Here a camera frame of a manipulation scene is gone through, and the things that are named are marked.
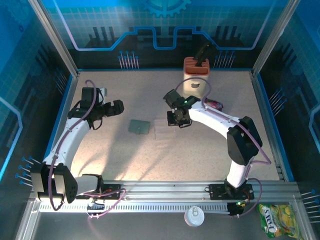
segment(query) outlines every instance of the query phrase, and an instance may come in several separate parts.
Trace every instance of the gear logo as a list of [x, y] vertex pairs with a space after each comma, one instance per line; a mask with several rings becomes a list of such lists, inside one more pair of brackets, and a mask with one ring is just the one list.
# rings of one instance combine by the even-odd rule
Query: gear logo
[[180, 14], [181, 10], [186, 9], [186, 5], [190, 4], [190, 0], [142, 0], [145, 10], [149, 10], [150, 14], [157, 17], [167, 16], [173, 17], [174, 14]]
[[11, 16], [22, 25], [30, 14], [28, 0], [3, 0], [2, 5], [7, 8]]

